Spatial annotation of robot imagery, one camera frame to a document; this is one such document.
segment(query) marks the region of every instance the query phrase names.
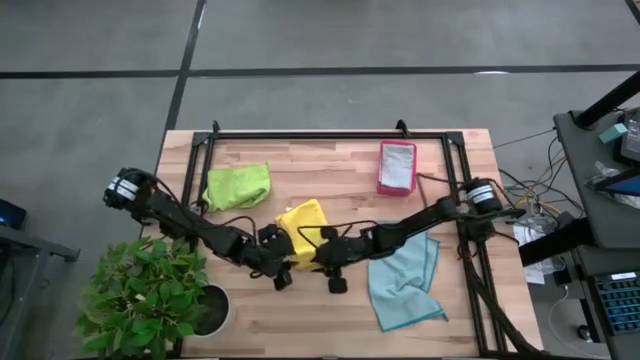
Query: yellow cloth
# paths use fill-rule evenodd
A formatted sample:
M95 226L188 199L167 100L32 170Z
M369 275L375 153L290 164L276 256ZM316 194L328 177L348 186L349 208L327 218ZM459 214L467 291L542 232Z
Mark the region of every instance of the yellow cloth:
M311 263L311 260L316 255L316 249L298 233L298 227L327 225L327 219L324 217L318 200L311 199L295 209L279 215L276 217L276 223L291 238L293 249L296 252L296 255L291 258L291 260L297 262L294 267L297 270L317 267L317 265ZM300 231L316 246L327 242L327 239L323 239L320 236L320 229L300 229Z

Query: wooden table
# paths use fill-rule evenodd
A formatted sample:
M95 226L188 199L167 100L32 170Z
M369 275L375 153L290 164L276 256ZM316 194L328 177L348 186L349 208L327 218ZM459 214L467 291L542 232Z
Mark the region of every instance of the wooden table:
M488 130L462 130L471 173L500 182ZM193 131L169 131L158 176L181 194ZM412 140L418 147L417 169L446 178L442 146L437 140ZM329 223L355 220L399 220L422 209L416 191L396 198L376 193L379 140L217 140L212 167L268 163L272 176L269 198L250 210L229 211L208 219L220 223L249 215L258 227L302 202L319 200ZM202 160L196 167L195 197ZM424 188L429 204L449 194L448 185L428 180ZM248 224L235 226L248 230ZM293 284L281 292L268 278L250 279L248 268L208 258L212 282L230 295L233 322L213 338L187 338L183 356L214 357L426 357L473 356L477 347L462 264L457 260L455 226L442 224L430 236L441 242L440 257L430 294L444 307L450 321L427 320L382 333L367 291L367 262L344 269L349 291L333 295L327 279L317 273L292 272ZM536 318L518 250L513 242L495 237L488 252L498 301L515 326L541 348ZM483 318L490 347L495 349L488 311Z

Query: green plant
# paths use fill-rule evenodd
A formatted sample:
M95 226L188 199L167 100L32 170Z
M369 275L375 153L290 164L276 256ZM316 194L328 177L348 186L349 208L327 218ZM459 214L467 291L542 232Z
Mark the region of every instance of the green plant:
M179 239L171 247L149 237L109 245L84 289L76 323L83 350L102 358L166 357L167 342L193 335L207 311L198 304L206 258Z

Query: flower pot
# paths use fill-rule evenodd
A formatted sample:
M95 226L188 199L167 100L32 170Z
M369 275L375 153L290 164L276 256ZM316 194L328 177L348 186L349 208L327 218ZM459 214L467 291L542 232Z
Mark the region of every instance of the flower pot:
M198 322L194 331L197 336L212 336L229 323L232 316L229 295L217 285L207 285L202 288L204 295L198 297L198 303L207 307L208 311Z

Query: light blue cloth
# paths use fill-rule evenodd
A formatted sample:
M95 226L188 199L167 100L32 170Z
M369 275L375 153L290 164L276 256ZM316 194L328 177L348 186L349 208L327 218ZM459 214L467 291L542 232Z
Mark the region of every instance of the light blue cloth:
M443 317L442 306L429 296L440 242L426 232L383 259L369 261L369 296L383 332Z

